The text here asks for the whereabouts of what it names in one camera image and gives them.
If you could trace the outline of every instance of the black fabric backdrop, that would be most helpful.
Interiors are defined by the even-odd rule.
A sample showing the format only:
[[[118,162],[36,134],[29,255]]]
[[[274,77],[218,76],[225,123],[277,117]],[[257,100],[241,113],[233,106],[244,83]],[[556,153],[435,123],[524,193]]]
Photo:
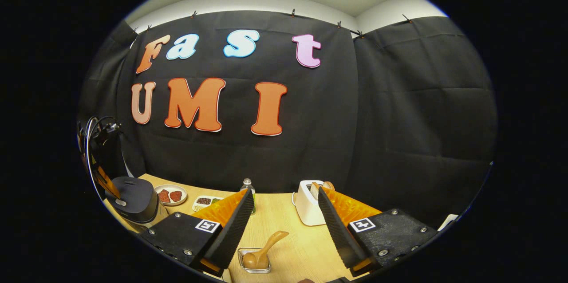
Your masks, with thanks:
[[[227,35],[239,29],[260,33],[256,50],[227,58]],[[168,34],[150,69],[136,75],[146,44]],[[197,51],[168,60],[174,40],[187,34],[199,35]],[[292,37],[303,34],[321,42],[314,49],[319,67],[296,61]],[[402,208],[437,227],[466,208],[493,156],[497,114],[491,82],[448,18],[418,18],[353,40],[349,30],[311,18],[216,12],[150,28],[127,55],[123,50],[111,52],[111,60],[124,60],[113,66],[119,77],[114,73],[111,82],[89,93],[83,89],[82,97],[100,102],[87,95],[115,86],[116,99],[104,103],[114,101],[116,110],[91,106],[80,118],[114,115],[122,123],[124,160],[136,176],[148,172],[221,190],[236,190],[249,177],[259,192],[272,193],[296,191],[300,180],[328,180],[376,208]],[[219,97],[221,131],[198,131],[195,121],[188,129],[164,125],[167,83],[176,77],[187,79],[192,94],[206,78],[226,81]],[[130,87],[148,81],[156,82],[152,117],[139,125],[130,111]],[[288,88],[280,102],[279,136],[250,132],[258,111],[254,85],[262,81]]]

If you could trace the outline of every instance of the orange soft pad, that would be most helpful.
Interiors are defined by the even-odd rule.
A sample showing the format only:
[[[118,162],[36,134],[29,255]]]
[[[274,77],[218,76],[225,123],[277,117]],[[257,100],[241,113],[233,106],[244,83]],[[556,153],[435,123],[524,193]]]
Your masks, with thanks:
[[[206,208],[202,208],[198,212],[191,214],[191,216],[219,222],[223,227],[225,227],[233,215],[233,212],[235,212],[237,205],[239,205],[241,200],[244,198],[246,192],[246,189],[241,190],[223,200],[219,200],[214,204],[209,205]]]
[[[379,210],[335,190],[328,188],[323,188],[323,190],[325,194],[327,194],[331,204],[333,204],[333,207],[337,211],[337,215],[339,215],[339,218],[345,227],[349,225],[349,222],[369,218],[370,216],[375,216],[381,213]]]

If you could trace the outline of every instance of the pink letter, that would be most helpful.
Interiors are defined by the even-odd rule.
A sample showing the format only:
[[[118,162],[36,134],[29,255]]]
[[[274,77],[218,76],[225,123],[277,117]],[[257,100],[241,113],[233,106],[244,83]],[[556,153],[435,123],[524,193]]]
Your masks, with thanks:
[[[296,46],[296,60],[304,67],[319,67],[321,62],[314,58],[314,48],[321,49],[321,43],[314,41],[314,36],[310,34],[294,36],[292,41],[298,43]]]

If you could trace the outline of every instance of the orange letter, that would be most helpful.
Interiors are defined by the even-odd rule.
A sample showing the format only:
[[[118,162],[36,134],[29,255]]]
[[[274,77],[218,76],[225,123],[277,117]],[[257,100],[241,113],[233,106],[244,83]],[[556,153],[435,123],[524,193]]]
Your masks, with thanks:
[[[278,125],[280,98],[288,92],[288,88],[280,83],[257,83],[255,89],[260,95],[260,100],[256,123],[250,127],[250,131],[256,135],[281,134],[282,127]]]
[[[152,91],[156,87],[156,83],[149,82],[144,85],[144,90],[146,91],[146,101],[144,102],[144,113],[140,113],[140,105],[138,101],[140,100],[140,90],[142,90],[142,84],[137,83],[132,86],[132,117],[134,121],[145,125],[150,121],[150,115],[152,114]]]
[[[195,122],[197,130],[213,133],[221,131],[221,123],[217,120],[217,105],[219,104],[221,89],[225,87],[225,80],[219,78],[205,79],[197,89],[195,97],[191,96],[186,79],[171,79],[168,87],[170,87],[170,104],[168,117],[164,121],[166,127],[179,128],[181,126],[181,121],[178,118],[179,112],[183,124],[186,128],[189,128],[198,110],[199,117]]]
[[[144,51],[144,57],[142,57],[142,62],[138,66],[138,69],[136,69],[136,74],[150,69],[150,66],[152,65],[150,60],[158,57],[160,49],[162,49],[162,45],[168,43],[168,41],[170,41],[170,35],[165,35],[162,38],[154,40],[146,45],[146,51]]]

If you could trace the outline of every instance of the white toaster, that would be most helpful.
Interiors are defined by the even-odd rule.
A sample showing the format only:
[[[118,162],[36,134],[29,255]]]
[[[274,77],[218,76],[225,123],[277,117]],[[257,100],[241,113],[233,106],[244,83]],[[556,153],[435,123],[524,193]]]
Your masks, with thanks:
[[[323,214],[321,214],[318,200],[315,200],[308,188],[308,186],[311,186],[312,182],[323,185],[323,181],[320,180],[301,181],[298,187],[298,193],[296,194],[295,205],[302,223],[307,226],[318,226],[325,224],[325,219],[323,218]]]

